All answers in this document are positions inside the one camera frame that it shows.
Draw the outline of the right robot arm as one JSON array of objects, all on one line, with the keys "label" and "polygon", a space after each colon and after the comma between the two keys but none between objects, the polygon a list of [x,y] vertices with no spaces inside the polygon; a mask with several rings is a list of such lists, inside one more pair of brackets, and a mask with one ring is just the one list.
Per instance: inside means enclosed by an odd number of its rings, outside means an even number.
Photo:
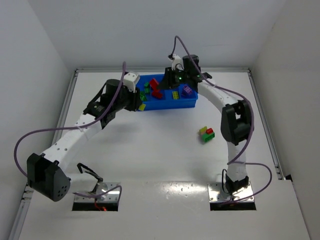
[{"label": "right robot arm", "polygon": [[225,174],[225,191],[228,194],[249,184],[246,168],[246,148],[254,129],[251,104],[244,98],[235,98],[235,93],[210,82],[211,76],[200,73],[197,55],[168,56],[171,66],[164,71],[159,83],[161,90],[173,89],[187,84],[193,91],[205,97],[221,113],[220,132],[227,142],[228,167]]}]

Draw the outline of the small lime lego brick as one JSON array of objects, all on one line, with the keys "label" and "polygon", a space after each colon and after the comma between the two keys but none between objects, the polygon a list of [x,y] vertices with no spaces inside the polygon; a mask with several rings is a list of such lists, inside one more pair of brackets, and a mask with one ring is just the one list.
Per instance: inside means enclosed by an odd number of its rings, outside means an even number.
[{"label": "small lime lego brick", "polygon": [[138,110],[139,110],[139,111],[144,111],[145,108],[146,108],[146,105],[143,103],[143,104],[141,104],[141,105],[139,106]]}]

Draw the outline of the purple butterfly lego brick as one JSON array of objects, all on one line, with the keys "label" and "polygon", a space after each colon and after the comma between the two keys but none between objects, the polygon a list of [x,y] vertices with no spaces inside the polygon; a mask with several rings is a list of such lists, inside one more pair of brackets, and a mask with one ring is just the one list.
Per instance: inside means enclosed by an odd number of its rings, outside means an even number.
[{"label": "purple butterfly lego brick", "polygon": [[182,87],[181,96],[184,98],[191,98],[193,96],[193,90],[186,84]]}]

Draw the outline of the red curved lego brick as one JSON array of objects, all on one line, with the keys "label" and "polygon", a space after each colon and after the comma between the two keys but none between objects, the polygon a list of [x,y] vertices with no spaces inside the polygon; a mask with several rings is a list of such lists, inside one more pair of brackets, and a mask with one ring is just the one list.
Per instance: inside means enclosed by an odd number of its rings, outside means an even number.
[{"label": "red curved lego brick", "polygon": [[153,91],[151,95],[158,100],[161,100],[163,98],[163,94],[160,91]]}]

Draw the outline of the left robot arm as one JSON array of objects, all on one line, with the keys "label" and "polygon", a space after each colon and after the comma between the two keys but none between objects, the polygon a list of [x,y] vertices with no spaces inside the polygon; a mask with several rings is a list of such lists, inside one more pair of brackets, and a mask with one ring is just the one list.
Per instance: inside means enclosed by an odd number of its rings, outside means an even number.
[{"label": "left robot arm", "polygon": [[123,80],[108,79],[83,110],[75,126],[40,155],[27,159],[27,183],[35,191],[57,202],[68,193],[96,194],[103,178],[78,163],[79,173],[66,173],[77,152],[112,121],[122,109],[137,111],[142,100],[136,86],[137,73],[128,72]]}]

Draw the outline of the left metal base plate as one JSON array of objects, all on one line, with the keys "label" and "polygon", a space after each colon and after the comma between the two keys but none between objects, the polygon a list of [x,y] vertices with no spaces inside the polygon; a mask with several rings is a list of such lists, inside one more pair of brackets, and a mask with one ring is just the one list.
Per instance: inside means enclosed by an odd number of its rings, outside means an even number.
[{"label": "left metal base plate", "polygon": [[122,195],[122,186],[119,182],[100,182],[93,193],[84,192],[82,195],[74,196],[74,203],[97,203],[115,204],[120,201]]}]

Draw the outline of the blue plastic sorting bin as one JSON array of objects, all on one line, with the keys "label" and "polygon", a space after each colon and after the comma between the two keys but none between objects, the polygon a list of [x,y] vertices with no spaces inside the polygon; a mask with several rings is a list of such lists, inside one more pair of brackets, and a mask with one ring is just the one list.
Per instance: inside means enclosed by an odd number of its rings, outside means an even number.
[{"label": "blue plastic sorting bin", "polygon": [[[167,109],[183,109],[183,108],[194,108],[196,102],[198,100],[198,94],[193,90],[193,95],[190,98],[185,98],[181,96],[182,88],[186,84],[181,84],[177,88],[174,89],[165,89],[160,90],[163,94],[162,99],[157,99],[151,95],[153,91],[151,87],[144,87],[145,83],[149,83],[152,78],[155,78],[158,83],[162,80],[164,74],[144,74],[140,76],[139,82],[136,84],[136,87],[140,89],[140,91],[144,91],[145,88],[150,88],[150,94],[146,94],[147,101],[143,101],[143,104],[146,105],[144,111],[151,110],[167,110]],[[172,92],[178,91],[179,99],[174,100],[172,97]]]}]

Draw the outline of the lime two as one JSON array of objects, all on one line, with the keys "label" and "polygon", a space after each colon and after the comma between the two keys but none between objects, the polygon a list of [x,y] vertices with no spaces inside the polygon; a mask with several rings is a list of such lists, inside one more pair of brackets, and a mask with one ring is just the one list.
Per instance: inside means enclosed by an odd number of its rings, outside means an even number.
[{"label": "lime two", "polygon": [[174,100],[179,100],[180,99],[179,92],[178,91],[173,91],[172,92],[172,98]]}]

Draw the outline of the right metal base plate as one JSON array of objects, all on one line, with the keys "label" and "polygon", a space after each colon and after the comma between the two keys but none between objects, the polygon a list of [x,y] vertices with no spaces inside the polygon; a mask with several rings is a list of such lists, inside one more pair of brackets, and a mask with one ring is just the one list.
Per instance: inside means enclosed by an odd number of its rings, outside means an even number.
[{"label": "right metal base plate", "polygon": [[237,200],[240,200],[240,202],[251,203],[255,201],[251,184],[233,192],[232,195],[223,191],[221,182],[211,182],[207,187],[210,203],[236,202]]}]

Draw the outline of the green two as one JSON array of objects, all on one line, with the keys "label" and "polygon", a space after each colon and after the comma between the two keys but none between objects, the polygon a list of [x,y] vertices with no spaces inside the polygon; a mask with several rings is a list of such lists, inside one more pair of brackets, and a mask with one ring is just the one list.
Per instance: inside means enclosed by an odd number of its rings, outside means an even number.
[{"label": "green two", "polygon": [[139,93],[139,97],[140,97],[141,101],[143,101],[143,102],[146,102],[148,100],[148,98],[147,98],[147,96],[146,96],[144,91],[141,91]]}]

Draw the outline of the small stacked lego block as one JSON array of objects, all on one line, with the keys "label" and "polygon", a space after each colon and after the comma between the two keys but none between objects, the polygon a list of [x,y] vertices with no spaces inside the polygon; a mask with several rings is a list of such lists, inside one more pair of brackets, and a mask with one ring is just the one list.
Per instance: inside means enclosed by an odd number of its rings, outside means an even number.
[{"label": "small stacked lego block", "polygon": [[215,132],[212,128],[208,128],[207,126],[202,127],[198,134],[203,143],[207,143],[215,138]]}]

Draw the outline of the metal base plate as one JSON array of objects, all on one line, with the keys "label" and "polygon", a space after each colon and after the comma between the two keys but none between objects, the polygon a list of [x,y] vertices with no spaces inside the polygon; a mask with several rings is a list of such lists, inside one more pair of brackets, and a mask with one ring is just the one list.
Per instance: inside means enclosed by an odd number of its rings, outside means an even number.
[{"label": "metal base plate", "polygon": [[115,204],[120,201],[122,195],[122,186],[119,182],[100,182],[93,193],[84,192],[82,195],[74,196],[74,203],[97,203]]},{"label": "metal base plate", "polygon": [[240,200],[240,202],[251,203],[255,201],[251,184],[233,192],[232,195],[223,191],[221,182],[211,182],[207,187],[210,203],[236,202],[237,200]]}]

